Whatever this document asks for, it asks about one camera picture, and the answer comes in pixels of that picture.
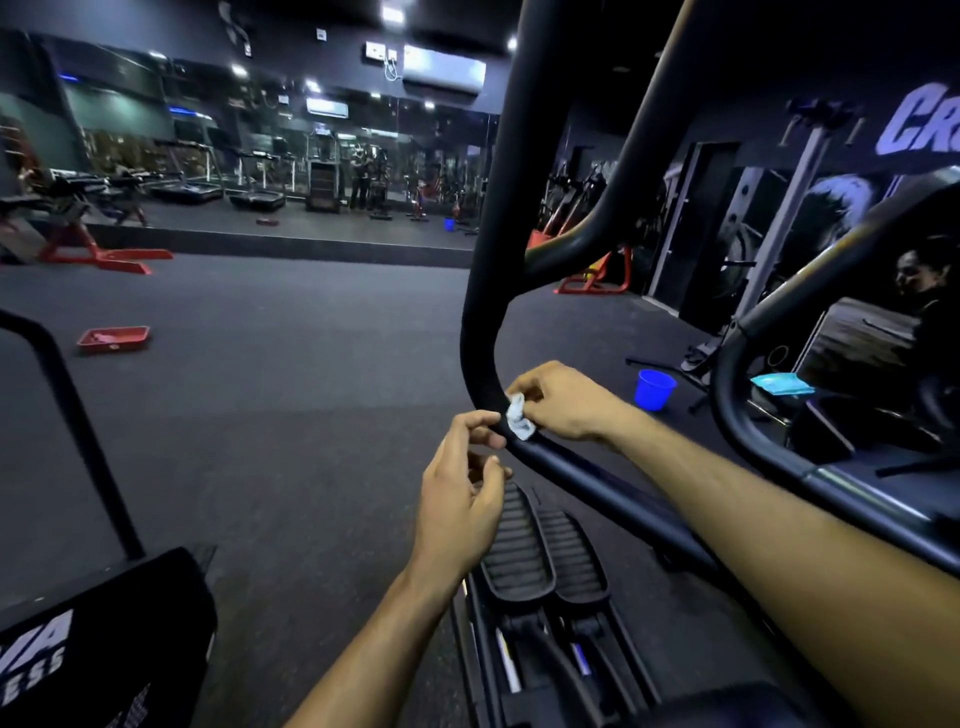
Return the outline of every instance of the right hand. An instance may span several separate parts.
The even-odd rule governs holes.
[[[614,420],[630,405],[591,378],[559,361],[540,364],[507,388],[522,393],[523,414],[566,440],[604,440]]]

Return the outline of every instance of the blue cup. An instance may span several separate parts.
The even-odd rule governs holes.
[[[656,369],[641,369],[636,378],[634,402],[647,412],[660,412],[670,393],[677,388],[677,380]]]

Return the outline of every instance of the person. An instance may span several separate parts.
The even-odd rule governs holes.
[[[548,362],[507,390],[567,440],[629,458],[778,628],[876,726],[960,725],[960,582],[686,439],[587,376]],[[410,565],[287,728],[392,725],[423,647],[490,547],[508,476],[499,414],[458,415],[423,476]],[[469,483],[483,485],[479,492]]]

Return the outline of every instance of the gym floor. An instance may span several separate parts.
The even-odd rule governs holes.
[[[397,206],[393,220],[371,220],[362,210],[343,209],[339,215],[308,212],[303,202],[288,201],[273,213],[239,210],[228,200],[215,200],[206,205],[165,205],[145,201],[144,212],[151,227],[167,230],[232,232],[254,235],[276,235],[322,240],[344,240],[351,243],[380,243],[473,250],[476,237],[468,237],[458,228],[444,230],[444,218],[428,215],[426,222],[415,223],[405,214],[408,206]],[[273,217],[276,227],[257,225],[257,218]]]
[[[279,726],[402,568],[420,473],[470,409],[458,362],[468,273],[180,255],[149,277],[83,266],[0,268],[0,306],[34,317],[71,369],[149,547],[214,543],[220,630],[194,726]],[[144,352],[80,358],[87,328],[147,325]],[[634,297],[516,301],[501,331],[506,382],[545,358],[629,397],[624,356],[678,360],[700,334]],[[0,599],[97,570],[120,553],[29,350],[0,335]],[[731,455],[698,393],[664,419]],[[613,454],[589,457],[651,486]],[[604,559],[615,603],[666,696],[792,678],[737,607],[523,467]],[[445,619],[405,726],[467,726]]]

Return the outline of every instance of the black handlebar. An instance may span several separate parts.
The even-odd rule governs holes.
[[[561,77],[547,60],[562,57],[564,48],[582,36],[585,19],[581,4],[574,0],[524,3],[464,303],[461,366],[477,407],[501,413],[507,409],[493,347],[510,301],[582,270],[632,229],[633,201],[656,195],[660,178],[705,95],[717,63],[702,59],[718,57],[723,26],[752,1],[686,0],[625,143],[621,171],[613,175],[597,207],[580,225],[526,254],[541,183],[549,174],[577,87],[576,79]],[[730,586],[723,568],[663,501],[542,435],[522,442],[508,428],[498,430],[521,462],[685,568]]]

